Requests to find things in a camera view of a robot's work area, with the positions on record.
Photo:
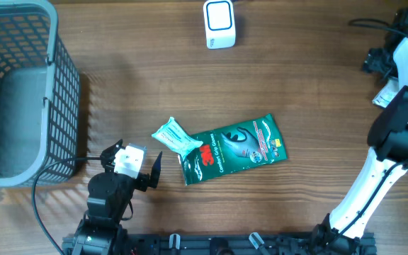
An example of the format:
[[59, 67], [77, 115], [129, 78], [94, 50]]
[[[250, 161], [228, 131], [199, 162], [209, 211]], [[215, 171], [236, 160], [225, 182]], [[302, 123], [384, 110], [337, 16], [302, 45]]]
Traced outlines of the white paper sachet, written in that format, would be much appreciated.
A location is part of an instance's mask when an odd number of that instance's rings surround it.
[[397, 95], [398, 91], [398, 81], [396, 79], [389, 79], [386, 85], [372, 100], [372, 103], [380, 108], [386, 108], [391, 100]]

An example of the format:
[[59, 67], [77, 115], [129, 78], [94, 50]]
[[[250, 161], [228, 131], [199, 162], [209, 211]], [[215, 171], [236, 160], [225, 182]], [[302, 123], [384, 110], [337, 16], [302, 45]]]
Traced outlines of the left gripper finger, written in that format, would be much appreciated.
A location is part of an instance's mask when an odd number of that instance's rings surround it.
[[101, 165], [105, 170], [114, 170], [115, 168], [115, 156], [117, 152], [123, 148], [123, 140], [118, 140], [114, 145], [106, 148], [101, 152], [99, 157]]
[[149, 179], [149, 187], [150, 188], [157, 188], [159, 183], [159, 178], [161, 175], [161, 160], [162, 160], [162, 152], [159, 153], [158, 157], [156, 158]]

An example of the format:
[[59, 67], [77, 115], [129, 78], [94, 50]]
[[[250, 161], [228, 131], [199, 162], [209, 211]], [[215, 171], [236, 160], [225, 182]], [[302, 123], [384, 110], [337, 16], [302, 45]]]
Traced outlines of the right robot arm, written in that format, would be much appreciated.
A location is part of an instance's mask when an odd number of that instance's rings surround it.
[[363, 63], [366, 73], [386, 80], [373, 103], [383, 111], [371, 126], [368, 155], [342, 202], [315, 226], [307, 241], [308, 254], [367, 254], [374, 247], [364, 230], [381, 200], [408, 171], [408, 7], [398, 9], [391, 23], [356, 18], [349, 26], [386, 31], [385, 44], [371, 48]]

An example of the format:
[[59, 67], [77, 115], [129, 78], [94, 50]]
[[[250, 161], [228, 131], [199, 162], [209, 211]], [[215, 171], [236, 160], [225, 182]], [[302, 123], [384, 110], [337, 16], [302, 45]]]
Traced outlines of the green 3M gloves packet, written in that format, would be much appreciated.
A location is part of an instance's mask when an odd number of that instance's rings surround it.
[[191, 137], [203, 144], [181, 160], [187, 186], [288, 158], [282, 134], [271, 114]]

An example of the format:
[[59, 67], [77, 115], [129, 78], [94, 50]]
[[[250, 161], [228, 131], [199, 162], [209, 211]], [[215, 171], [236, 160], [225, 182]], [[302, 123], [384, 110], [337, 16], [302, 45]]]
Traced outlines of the teal white wipes packet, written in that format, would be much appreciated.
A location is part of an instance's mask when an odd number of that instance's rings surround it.
[[152, 134], [152, 137], [167, 146], [172, 152], [179, 154], [183, 159], [194, 149], [203, 145], [202, 141], [189, 136], [174, 117], [170, 117], [167, 123]]

